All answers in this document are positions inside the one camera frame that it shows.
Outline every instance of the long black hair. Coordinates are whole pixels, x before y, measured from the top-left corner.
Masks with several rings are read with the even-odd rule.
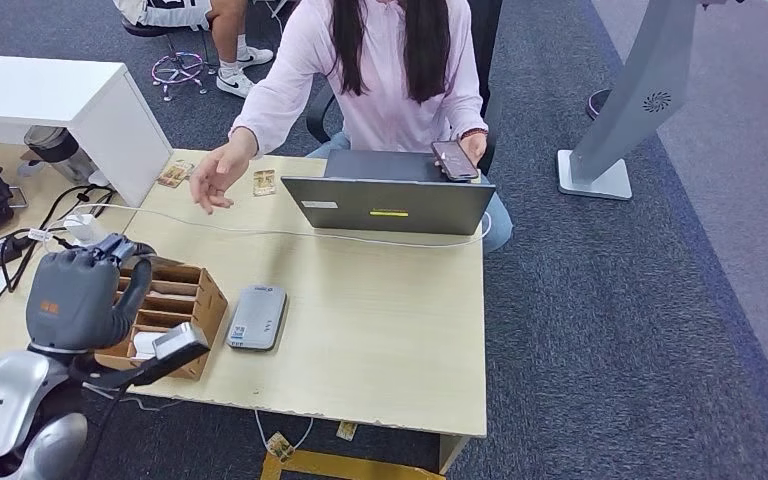
[[[331,40],[342,66],[342,93],[362,95],[366,85],[360,72],[364,0],[333,0]],[[447,0],[398,0],[405,10],[405,51],[403,58],[410,98],[422,103],[445,92],[449,62],[449,7]]]

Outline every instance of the jeans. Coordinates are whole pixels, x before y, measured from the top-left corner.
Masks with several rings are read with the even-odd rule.
[[[346,134],[339,132],[330,141],[323,143],[322,146],[310,152],[307,156],[310,158],[328,158],[328,155],[333,150],[349,150],[351,148],[352,145]],[[484,174],[481,175],[481,183],[490,183]],[[488,223],[490,225],[489,232],[487,232]],[[513,223],[511,222],[511,216],[508,214],[508,209],[505,208],[498,193],[494,193],[493,198],[490,199],[490,203],[487,205],[487,215],[481,219],[481,227],[482,231],[486,233],[483,240],[484,253],[498,250],[510,240]]]

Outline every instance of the smartphone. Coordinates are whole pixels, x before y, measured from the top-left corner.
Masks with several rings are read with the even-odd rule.
[[[478,170],[475,165],[469,161],[466,152],[461,148],[460,143],[453,140],[451,142],[434,142],[431,144],[434,155],[443,168],[443,173],[453,182],[468,182],[478,178]]]

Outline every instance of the black office chair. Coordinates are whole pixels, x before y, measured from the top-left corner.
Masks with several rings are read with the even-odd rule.
[[[475,47],[475,63],[478,67],[481,98],[484,103],[481,115],[489,126],[487,136],[487,151],[478,162],[478,168],[487,175],[493,156],[496,153],[496,141],[499,135],[501,121],[501,102],[490,91],[490,66],[493,63],[493,51],[496,48],[496,31],[499,27],[499,14],[503,0],[469,0],[472,9],[472,40]],[[334,103],[334,92],[326,84],[316,95],[307,112],[307,129],[322,143],[331,140],[325,131],[323,122],[325,112]]]
[[[216,73],[201,55],[192,52],[179,52],[172,43],[171,33],[188,31],[192,32],[190,27],[153,27],[146,25],[134,25],[126,18],[122,17],[122,26],[125,31],[136,37],[165,37],[169,45],[169,54],[161,58],[151,67],[152,83],[155,86],[163,85],[163,100],[172,101],[172,95],[169,87],[180,85],[182,83],[193,82],[199,87],[199,93],[207,93],[207,89],[199,80],[199,75],[208,67],[208,74]]]

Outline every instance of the gray stand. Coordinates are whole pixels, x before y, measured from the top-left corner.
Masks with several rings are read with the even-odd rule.
[[[560,190],[571,195],[628,200],[621,158],[683,104],[693,25],[700,3],[726,0],[650,0],[616,86],[575,150],[558,152]]]

